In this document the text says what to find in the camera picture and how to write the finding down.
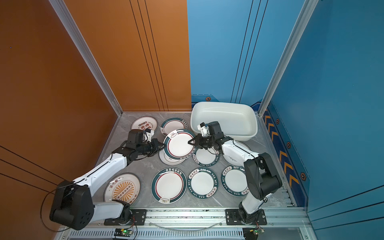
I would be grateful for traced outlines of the white plate clover design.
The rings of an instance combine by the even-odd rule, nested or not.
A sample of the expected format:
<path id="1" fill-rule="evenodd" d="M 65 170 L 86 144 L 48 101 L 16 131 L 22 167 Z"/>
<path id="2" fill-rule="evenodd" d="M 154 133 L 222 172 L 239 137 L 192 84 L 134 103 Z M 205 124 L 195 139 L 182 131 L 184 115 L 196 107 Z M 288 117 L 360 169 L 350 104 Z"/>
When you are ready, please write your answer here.
<path id="1" fill-rule="evenodd" d="M 170 158 L 165 154 L 165 151 L 164 151 L 164 150 L 161 150 L 161 151 L 159 152 L 159 157 L 160 157 L 160 160 L 161 160 L 164 164 L 166 164 L 166 165 L 168 165 L 168 166 L 176 166 L 176 165 L 180 165 L 180 164 L 182 164 L 182 163 L 185 161 L 185 159 L 183 159 L 183 160 L 172 160 L 172 159 L 170 159 Z"/>

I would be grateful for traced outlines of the green red rimmed plate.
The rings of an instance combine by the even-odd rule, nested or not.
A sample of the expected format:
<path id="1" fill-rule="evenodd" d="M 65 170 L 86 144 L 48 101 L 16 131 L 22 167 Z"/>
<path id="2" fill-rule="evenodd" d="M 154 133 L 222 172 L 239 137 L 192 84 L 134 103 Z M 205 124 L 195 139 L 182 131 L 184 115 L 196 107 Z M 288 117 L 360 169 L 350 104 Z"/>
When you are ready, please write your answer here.
<path id="1" fill-rule="evenodd" d="M 165 140 L 165 154 L 172 160 L 183 160 L 191 157 L 196 147 L 188 144 L 188 141 L 193 139 L 195 134 L 190 130 L 174 130 L 169 133 Z"/>

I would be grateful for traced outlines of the small green rimmed plate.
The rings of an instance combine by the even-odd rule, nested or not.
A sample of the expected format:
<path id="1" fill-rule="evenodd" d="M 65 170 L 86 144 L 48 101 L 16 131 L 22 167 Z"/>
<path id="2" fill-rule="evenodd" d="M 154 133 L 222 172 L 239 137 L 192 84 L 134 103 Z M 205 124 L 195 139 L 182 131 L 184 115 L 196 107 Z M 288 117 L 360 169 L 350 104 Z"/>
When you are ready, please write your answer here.
<path id="1" fill-rule="evenodd" d="M 167 136 L 169 133 L 171 133 L 174 130 L 182 130 L 182 129 L 188 129 L 187 122 L 180 117 L 172 117 L 166 119 L 162 125 L 161 125 L 161 133 L 164 136 Z"/>

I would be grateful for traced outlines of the plate with red coin pattern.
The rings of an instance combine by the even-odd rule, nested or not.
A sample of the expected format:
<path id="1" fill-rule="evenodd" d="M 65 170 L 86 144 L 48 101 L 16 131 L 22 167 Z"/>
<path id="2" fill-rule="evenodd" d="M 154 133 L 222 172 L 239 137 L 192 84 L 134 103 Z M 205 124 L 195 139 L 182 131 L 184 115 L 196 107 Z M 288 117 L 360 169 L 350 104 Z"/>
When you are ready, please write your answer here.
<path id="1" fill-rule="evenodd" d="M 150 116 L 144 116 L 136 119 L 132 125 L 131 130 L 156 130 L 158 127 L 158 121 Z"/>

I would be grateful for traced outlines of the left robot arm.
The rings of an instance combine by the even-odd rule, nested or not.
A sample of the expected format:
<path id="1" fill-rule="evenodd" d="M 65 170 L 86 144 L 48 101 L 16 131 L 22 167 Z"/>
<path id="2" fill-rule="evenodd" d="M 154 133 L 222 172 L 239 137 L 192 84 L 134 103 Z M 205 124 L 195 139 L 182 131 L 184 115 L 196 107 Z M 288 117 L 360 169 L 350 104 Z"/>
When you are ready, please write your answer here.
<path id="1" fill-rule="evenodd" d="M 94 203 L 93 195 L 113 175 L 134 161 L 152 157 L 165 144 L 157 139 L 131 145 L 123 142 L 111 155 L 88 173 L 75 180 L 63 181 L 53 191 L 49 219 L 70 229 L 81 230 L 89 223 L 112 219 L 121 224 L 131 220 L 130 204 L 122 200 Z"/>

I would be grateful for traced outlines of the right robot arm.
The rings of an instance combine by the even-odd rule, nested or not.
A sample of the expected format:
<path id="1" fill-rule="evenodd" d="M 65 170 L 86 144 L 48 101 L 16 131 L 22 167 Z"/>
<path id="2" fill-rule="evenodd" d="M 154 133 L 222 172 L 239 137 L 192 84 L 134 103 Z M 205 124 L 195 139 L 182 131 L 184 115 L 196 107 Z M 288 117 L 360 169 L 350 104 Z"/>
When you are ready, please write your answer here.
<path id="1" fill-rule="evenodd" d="M 215 136 L 203 137 L 198 134 L 188 144 L 198 149 L 213 148 L 242 164 L 249 193 L 239 204 L 239 220 L 246 225 L 256 222 L 263 215 L 263 203 L 283 185 L 272 157 L 268 153 L 258 154 L 241 148 L 230 137 L 218 139 Z"/>

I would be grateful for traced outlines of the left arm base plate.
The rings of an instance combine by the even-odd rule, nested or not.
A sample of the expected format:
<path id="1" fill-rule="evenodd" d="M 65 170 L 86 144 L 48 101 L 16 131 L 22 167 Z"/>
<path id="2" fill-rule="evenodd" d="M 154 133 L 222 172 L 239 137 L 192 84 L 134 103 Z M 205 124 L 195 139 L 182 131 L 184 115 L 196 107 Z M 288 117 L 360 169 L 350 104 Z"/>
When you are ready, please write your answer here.
<path id="1" fill-rule="evenodd" d="M 147 216 L 147 210 L 145 209 L 134 209 L 131 210 L 131 215 L 129 220 L 119 220 L 119 219 L 107 219 L 104 221 L 105 226 L 144 226 Z"/>

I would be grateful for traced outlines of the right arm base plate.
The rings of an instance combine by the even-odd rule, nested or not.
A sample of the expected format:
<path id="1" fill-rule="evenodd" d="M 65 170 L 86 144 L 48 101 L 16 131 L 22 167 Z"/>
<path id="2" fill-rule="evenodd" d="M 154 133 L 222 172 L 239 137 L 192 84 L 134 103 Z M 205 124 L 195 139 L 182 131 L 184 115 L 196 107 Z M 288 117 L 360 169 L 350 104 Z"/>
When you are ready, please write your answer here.
<path id="1" fill-rule="evenodd" d="M 259 209 L 253 214 L 248 214 L 245 210 L 242 209 L 227 209 L 226 213 L 226 223 L 229 226 L 234 225 L 258 225 L 266 226 L 267 217 L 263 209 Z"/>

